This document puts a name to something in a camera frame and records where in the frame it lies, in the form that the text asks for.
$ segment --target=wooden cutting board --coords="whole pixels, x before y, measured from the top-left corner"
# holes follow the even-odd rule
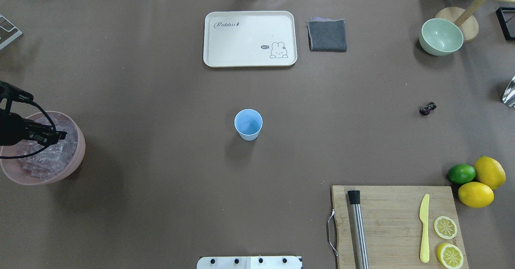
[[[348,190],[361,191],[370,269],[445,269],[436,258],[436,247],[445,242],[460,248],[464,256],[462,269],[469,268],[450,186],[334,185],[332,196],[339,269],[356,268],[349,223]],[[425,194],[430,195],[428,263],[422,263],[419,259],[422,237],[419,209]],[[458,234],[452,240],[440,238],[435,233],[433,223],[442,215],[452,218],[458,226]]]

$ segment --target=brown tabletop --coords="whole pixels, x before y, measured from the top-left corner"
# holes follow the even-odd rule
[[[200,256],[298,255],[335,268],[331,185],[449,185],[480,155],[507,171],[482,209],[456,200],[469,265],[515,264],[515,110],[501,102],[514,43],[487,2],[480,34],[430,56],[425,20],[473,0],[0,0],[23,32],[0,51],[0,79],[72,117],[79,169],[28,187],[0,175],[0,267],[195,268]],[[288,10],[298,60],[212,69],[204,18]],[[346,20],[346,53],[311,52],[306,21]],[[438,108],[421,117],[420,106]],[[252,108],[254,142],[233,126]],[[35,113],[15,104],[22,116]]]

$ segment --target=lime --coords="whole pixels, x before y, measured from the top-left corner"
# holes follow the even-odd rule
[[[464,184],[471,182],[474,177],[476,177],[476,170],[471,165],[458,164],[449,170],[449,174],[447,176],[449,177],[450,181],[454,183]]]
[[[506,181],[506,173],[503,167],[495,159],[482,156],[474,164],[476,179],[489,186],[492,190],[497,189]]]
[[[439,216],[436,218],[434,227],[436,234],[446,240],[456,237],[458,233],[456,223],[454,223],[452,218],[447,216]]]
[[[442,243],[436,248],[436,257],[447,269],[459,269],[463,265],[463,253],[450,243]]]
[[[493,202],[493,191],[486,184],[469,182],[458,189],[458,198],[472,208],[482,208]]]

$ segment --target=lemon slice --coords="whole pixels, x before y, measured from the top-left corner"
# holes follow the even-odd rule
[[[459,269],[463,265],[461,250],[450,243],[442,243],[436,248],[436,257],[447,269]]]
[[[436,218],[434,226],[436,234],[446,240],[456,237],[458,233],[456,223],[454,223],[452,218],[447,216],[439,216]]]

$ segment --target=gray cloth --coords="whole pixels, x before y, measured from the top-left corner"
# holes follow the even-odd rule
[[[312,51],[346,52],[345,21],[316,18],[307,21],[309,48]]]

